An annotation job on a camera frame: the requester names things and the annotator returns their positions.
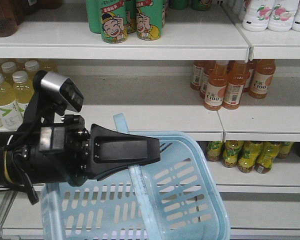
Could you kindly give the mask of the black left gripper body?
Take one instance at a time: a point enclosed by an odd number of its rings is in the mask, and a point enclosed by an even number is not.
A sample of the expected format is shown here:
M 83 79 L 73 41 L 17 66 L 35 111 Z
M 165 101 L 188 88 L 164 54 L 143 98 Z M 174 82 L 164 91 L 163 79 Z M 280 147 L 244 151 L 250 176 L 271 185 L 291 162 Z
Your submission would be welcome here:
M 88 179 L 89 139 L 84 118 L 72 114 L 65 115 L 63 122 L 38 122 L 17 133 L 12 142 L 13 180 L 83 185 Z

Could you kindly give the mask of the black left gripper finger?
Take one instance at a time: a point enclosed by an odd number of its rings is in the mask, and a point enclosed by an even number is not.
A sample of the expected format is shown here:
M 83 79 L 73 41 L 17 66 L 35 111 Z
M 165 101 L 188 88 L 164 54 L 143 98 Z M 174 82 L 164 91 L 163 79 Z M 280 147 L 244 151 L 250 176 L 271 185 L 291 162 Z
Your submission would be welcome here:
M 144 166 L 160 160 L 159 139 L 91 125 L 86 162 L 88 179 L 100 181 L 130 166 Z

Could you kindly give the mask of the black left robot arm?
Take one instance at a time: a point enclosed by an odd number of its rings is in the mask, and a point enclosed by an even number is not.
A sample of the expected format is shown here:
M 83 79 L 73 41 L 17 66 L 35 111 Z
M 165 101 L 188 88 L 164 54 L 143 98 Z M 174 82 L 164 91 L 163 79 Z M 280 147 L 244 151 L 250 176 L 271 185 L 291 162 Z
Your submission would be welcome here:
M 120 133 L 97 124 L 86 129 L 80 115 L 66 115 L 61 123 L 0 132 L 0 187 L 18 191 L 46 183 L 76 187 L 160 158 L 157 138 Z

